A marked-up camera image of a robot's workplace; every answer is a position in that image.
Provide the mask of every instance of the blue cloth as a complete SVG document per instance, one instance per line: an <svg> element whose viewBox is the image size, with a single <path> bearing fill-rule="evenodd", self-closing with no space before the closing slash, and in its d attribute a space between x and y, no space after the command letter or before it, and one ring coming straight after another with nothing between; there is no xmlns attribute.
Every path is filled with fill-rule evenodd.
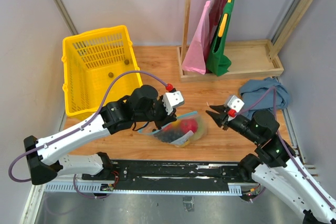
<svg viewBox="0 0 336 224"><path fill-rule="evenodd" d="M290 96L286 88L276 79L268 77L264 80L249 80L240 87L239 93L245 103L242 110L249 108L255 103L270 87L277 87L277 110L285 109L290 102ZM251 119L257 110L267 109L273 113L273 91L270 91L253 109L244 113L244 116Z"/></svg>

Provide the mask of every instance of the green fabric bag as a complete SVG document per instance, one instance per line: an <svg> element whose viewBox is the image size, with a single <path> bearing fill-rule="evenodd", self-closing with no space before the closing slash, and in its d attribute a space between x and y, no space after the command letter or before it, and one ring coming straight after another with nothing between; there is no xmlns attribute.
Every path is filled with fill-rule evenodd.
<svg viewBox="0 0 336 224"><path fill-rule="evenodd" d="M229 24L230 24L230 19L231 19L231 14L232 14L234 4L235 4L235 0L231 0L231 3L226 3L223 9L223 14L217 26L215 36L211 44L210 53L206 61L206 68L217 76L221 76L227 73L228 67L231 66L231 61L229 60L229 58L227 58L224 55L224 48L225 48L226 35L229 29ZM219 31L220 24L222 23L222 20L224 18L224 14L226 13L227 13L227 21L226 21L223 35L220 38L218 36L218 31Z"/></svg>

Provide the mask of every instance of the wooden post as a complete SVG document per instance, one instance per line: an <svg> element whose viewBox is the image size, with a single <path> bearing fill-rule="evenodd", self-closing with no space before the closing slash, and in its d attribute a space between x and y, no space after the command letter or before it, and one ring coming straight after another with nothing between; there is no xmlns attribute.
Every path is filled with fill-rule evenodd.
<svg viewBox="0 0 336 224"><path fill-rule="evenodd" d="M293 14L290 16L284 29L279 35L279 38L275 41L273 47L271 48L268 54L269 60L273 60L274 57L278 54L278 52L281 50L281 48L284 46L287 39L289 38L291 33L294 31L296 26L299 24L301 18L305 14L306 10L308 9L312 1L313 0L300 0Z"/></svg>
<svg viewBox="0 0 336 224"><path fill-rule="evenodd" d="M187 52L190 2L191 2L191 0L185 0L185 7L184 7L184 27L183 27L183 38L182 38L182 48L181 48L182 61L184 60L185 54Z"/></svg>

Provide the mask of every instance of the wooden tabletop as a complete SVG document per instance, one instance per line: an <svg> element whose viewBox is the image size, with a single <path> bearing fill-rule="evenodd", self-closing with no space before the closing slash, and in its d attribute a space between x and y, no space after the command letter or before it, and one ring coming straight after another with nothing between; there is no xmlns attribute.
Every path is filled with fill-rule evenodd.
<svg viewBox="0 0 336 224"><path fill-rule="evenodd" d="M223 104L229 95L238 94L239 87L248 81L247 79L180 83L176 47L134 47L134 53L141 70L157 75L182 92L185 104L178 108L177 114L198 111L207 123L207 135L180 148L126 130L92 141L76 149L72 154L92 155L106 152L111 159L239 162L248 153L253 153L255 145L252 142L231 129L221 130L205 113L205 110L209 109L207 104ZM157 88L160 95L165 92L165 88L156 80L145 75L141 77L144 84ZM278 111L277 116L280 133L284 140L290 142L282 112ZM68 118L65 128L78 122L76 119Z"/></svg>

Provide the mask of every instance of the yellow plastic crate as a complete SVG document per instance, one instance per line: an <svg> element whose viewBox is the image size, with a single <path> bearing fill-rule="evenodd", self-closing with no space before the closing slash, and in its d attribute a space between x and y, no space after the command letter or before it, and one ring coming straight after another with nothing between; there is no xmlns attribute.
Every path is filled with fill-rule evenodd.
<svg viewBox="0 0 336 224"><path fill-rule="evenodd" d="M110 83L121 73L139 70L125 26L101 28L63 40L65 110L84 120L98 109ZM118 80L106 103L116 101L142 85L140 74Z"/></svg>

